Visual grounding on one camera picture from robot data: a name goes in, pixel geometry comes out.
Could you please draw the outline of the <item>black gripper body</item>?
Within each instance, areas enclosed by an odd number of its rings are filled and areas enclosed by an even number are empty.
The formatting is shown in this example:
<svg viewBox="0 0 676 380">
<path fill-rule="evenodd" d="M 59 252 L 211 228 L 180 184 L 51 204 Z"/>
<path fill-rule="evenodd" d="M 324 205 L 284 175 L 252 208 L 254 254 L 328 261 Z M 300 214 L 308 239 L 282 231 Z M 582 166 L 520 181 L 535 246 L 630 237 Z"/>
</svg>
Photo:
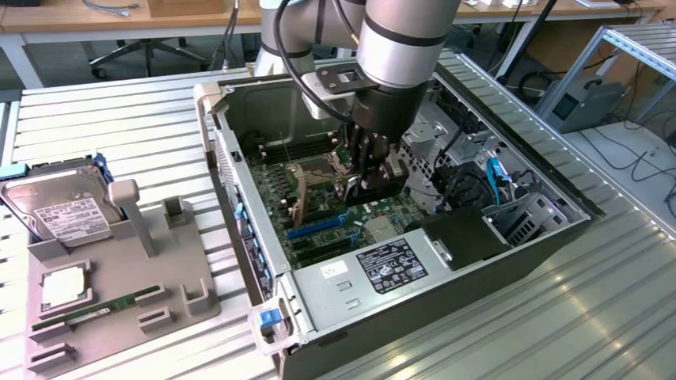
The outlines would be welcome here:
<svg viewBox="0 0 676 380">
<path fill-rule="evenodd" d="M 388 138 L 400 138 L 411 127 L 428 83 L 396 89 L 378 86 L 355 94 L 352 118 L 366 130 Z"/>
</svg>

